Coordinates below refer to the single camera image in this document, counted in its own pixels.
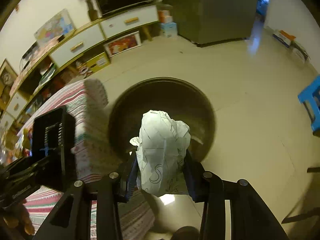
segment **metal bolt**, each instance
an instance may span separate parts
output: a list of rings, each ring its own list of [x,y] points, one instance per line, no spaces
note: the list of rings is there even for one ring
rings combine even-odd
[[[80,187],[83,184],[83,182],[81,180],[77,180],[74,185],[75,187]]]
[[[109,174],[109,177],[112,178],[112,179],[116,179],[118,178],[119,174],[117,172],[112,172]]]
[[[210,178],[212,178],[212,173],[211,173],[210,171],[205,171],[205,172],[203,173],[203,176],[204,176],[205,178],[207,178],[207,179],[210,179]]]
[[[245,180],[245,179],[240,179],[240,180],[239,180],[239,183],[240,183],[240,185],[242,185],[242,186],[247,186],[247,185],[249,184],[249,182],[248,182],[247,180]]]

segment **blue stool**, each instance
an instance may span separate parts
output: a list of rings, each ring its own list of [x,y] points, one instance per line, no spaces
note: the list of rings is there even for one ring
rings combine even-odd
[[[310,85],[308,85],[304,90],[302,90],[302,92],[298,95],[298,99],[300,103],[302,103],[305,106],[306,110],[308,111],[309,117],[312,122],[311,128],[312,128],[313,134],[315,134],[315,132],[320,129],[320,109],[314,98],[316,97],[320,101],[319,91],[320,91],[320,76],[317,76],[315,80],[313,80],[313,82]],[[310,103],[314,117],[311,115],[306,105],[306,101]]]

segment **picture frame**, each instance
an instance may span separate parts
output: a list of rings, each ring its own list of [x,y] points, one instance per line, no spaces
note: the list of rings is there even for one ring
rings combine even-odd
[[[67,9],[63,9],[48,20],[34,34],[40,47],[46,45],[48,41],[56,36],[64,35],[75,29],[75,25],[70,18]]]
[[[7,74],[10,75],[11,80],[5,78]],[[17,73],[13,70],[12,66],[10,65],[9,61],[5,58],[0,67],[0,79],[6,86],[12,86],[13,82],[18,77]]]
[[[0,67],[0,109],[4,110],[10,100],[10,89],[18,77],[9,61],[5,58]]]
[[[104,45],[109,57],[113,57],[123,51],[141,46],[139,31],[130,33]]]

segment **pink striped fabric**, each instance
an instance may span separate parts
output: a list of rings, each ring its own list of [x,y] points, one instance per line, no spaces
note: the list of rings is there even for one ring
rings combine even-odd
[[[33,120],[59,106],[67,106],[69,114],[76,119],[75,147],[78,179],[92,182],[114,171],[120,159],[110,150],[107,140],[107,116],[103,108],[107,105],[107,95],[102,83],[95,79],[85,79],[68,85],[54,94],[20,130],[30,129]],[[26,208],[37,231],[48,213],[61,198],[62,193],[42,186],[27,198]],[[91,239],[96,239],[96,209],[92,204]],[[144,196],[135,192],[127,204],[119,204],[119,216],[124,239],[139,240],[153,226],[155,220]]]

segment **white cabinet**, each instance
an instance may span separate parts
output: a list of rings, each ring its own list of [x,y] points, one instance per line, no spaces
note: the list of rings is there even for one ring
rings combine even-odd
[[[158,21],[158,12],[155,5],[137,8],[104,20],[100,23],[107,38],[125,32],[144,24]]]
[[[0,121],[0,129],[4,131],[8,130],[12,125],[13,121],[14,121],[14,118],[11,115],[9,115],[7,112],[4,112]]]
[[[16,92],[7,106],[6,111],[14,118],[17,118],[27,103],[28,101],[25,100],[18,92]]]
[[[61,67],[69,60],[79,55],[81,52],[91,48],[103,40],[104,37],[101,33],[99,25],[96,24],[84,30],[83,32],[80,32],[66,43],[62,44],[50,54],[50,57],[58,65],[58,67]]]

